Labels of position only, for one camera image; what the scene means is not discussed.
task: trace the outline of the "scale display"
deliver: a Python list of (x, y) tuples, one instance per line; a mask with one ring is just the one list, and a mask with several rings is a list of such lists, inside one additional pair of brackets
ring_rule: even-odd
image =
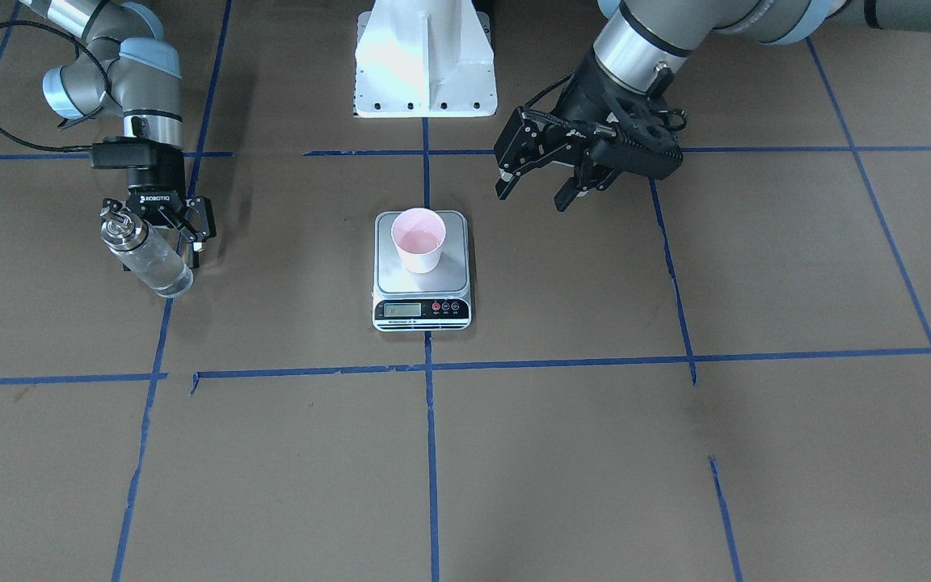
[(419, 275), (404, 269), (390, 235), (399, 214), (376, 218), (373, 326), (379, 331), (465, 329), (473, 321), (466, 218), (454, 210), (437, 211), (447, 227), (440, 262)]

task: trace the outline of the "scale control panel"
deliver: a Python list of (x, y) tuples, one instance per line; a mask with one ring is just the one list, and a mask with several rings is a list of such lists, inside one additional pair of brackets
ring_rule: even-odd
[(469, 303), (461, 298), (388, 299), (373, 310), (373, 323), (380, 331), (463, 329), (470, 321)]

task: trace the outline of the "white plastic stand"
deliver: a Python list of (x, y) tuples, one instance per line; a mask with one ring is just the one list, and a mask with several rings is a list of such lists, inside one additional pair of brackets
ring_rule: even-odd
[(483, 117), (498, 110), (487, 15), (470, 0), (376, 0), (358, 16), (361, 117)]

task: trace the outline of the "white bracket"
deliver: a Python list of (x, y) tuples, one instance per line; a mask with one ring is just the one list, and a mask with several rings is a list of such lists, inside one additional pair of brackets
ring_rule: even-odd
[(376, 0), (372, 11), (358, 16), (355, 113), (494, 115), (498, 89), (489, 29), (491, 20), (470, 0)]

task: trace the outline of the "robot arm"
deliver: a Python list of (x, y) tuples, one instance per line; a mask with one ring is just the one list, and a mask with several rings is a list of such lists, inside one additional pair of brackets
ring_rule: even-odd
[(869, 26), (931, 31), (931, 1), (910, 0), (601, 0), (609, 21), (550, 112), (516, 108), (495, 143), (505, 199), (520, 177), (548, 163), (572, 166), (555, 195), (565, 210), (577, 196), (606, 189), (623, 172), (668, 177), (680, 168), (676, 134), (687, 123), (663, 95), (710, 31), (761, 44), (804, 40), (828, 16)]
[[(64, 118), (60, 129), (106, 115), (123, 119), (123, 137), (91, 147), (93, 168), (125, 169), (128, 178), (126, 202), (103, 200), (103, 241), (158, 294), (181, 294), (215, 227), (210, 200), (185, 200), (181, 73), (177, 51), (162, 40), (162, 23), (134, 2), (21, 1), (88, 48), (42, 78), (45, 100)], [(180, 233), (188, 265), (155, 228)]]

